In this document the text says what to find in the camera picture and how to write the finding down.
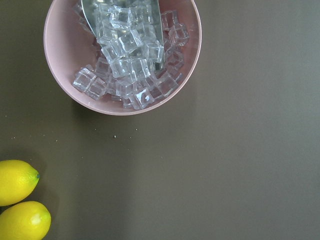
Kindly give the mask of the pile of clear ice cubes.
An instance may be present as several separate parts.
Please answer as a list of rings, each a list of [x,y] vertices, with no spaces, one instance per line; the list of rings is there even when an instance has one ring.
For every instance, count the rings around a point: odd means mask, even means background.
[[[80,0],[73,9],[96,48],[95,66],[75,74],[79,92],[142,110],[181,84],[189,33],[175,9],[162,12],[156,0]]]

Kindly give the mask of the metal ice scoop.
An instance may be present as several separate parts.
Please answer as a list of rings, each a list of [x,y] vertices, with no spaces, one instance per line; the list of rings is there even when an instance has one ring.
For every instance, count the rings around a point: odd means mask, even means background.
[[[164,66],[164,40],[157,0],[82,0],[89,28],[118,78]]]

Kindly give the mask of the pink bowl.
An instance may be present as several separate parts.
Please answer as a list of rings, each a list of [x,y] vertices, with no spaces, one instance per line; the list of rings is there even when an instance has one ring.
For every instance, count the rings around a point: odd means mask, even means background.
[[[43,32],[44,52],[50,71],[60,87],[73,100],[90,110],[106,115],[137,115],[164,105],[187,83],[196,67],[202,43],[201,19],[195,1],[159,1],[159,8],[162,12],[177,10],[178,19],[186,25],[190,39],[182,48],[183,78],[178,88],[168,97],[142,110],[123,108],[119,102],[112,101],[110,96],[94,100],[72,86],[75,73],[81,67],[87,64],[94,65],[97,61],[96,51],[92,46],[94,37],[80,26],[79,17],[73,10],[76,3],[75,0],[54,0],[48,10]]]

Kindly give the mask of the yellow lemon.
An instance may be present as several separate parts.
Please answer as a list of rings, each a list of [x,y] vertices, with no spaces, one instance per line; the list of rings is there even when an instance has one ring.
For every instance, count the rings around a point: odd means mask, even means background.
[[[42,240],[48,233],[52,217],[40,202],[26,201],[0,214],[2,240]]]
[[[17,160],[0,162],[0,205],[9,206],[29,196],[40,180],[39,172],[29,163]]]

